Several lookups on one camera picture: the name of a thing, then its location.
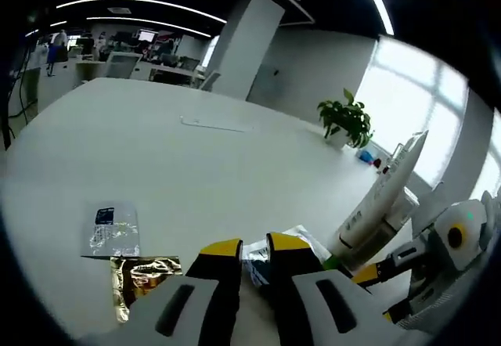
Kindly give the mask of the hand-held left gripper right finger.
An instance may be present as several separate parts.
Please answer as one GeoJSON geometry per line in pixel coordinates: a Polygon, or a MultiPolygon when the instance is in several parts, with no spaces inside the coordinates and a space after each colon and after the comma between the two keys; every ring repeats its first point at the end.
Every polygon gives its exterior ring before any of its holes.
{"type": "Polygon", "coordinates": [[[425,345],[427,335],[388,321],[374,298],[337,270],[325,270],[309,244],[266,236],[271,305],[282,345],[425,345]]]}

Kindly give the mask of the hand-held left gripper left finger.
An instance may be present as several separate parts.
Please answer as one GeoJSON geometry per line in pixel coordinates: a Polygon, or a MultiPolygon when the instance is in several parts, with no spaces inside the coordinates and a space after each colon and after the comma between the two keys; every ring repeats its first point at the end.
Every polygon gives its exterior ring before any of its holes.
{"type": "Polygon", "coordinates": [[[166,279],[131,306],[118,328],[81,345],[229,345],[240,307],[240,239],[200,250],[183,276],[166,279]]]}

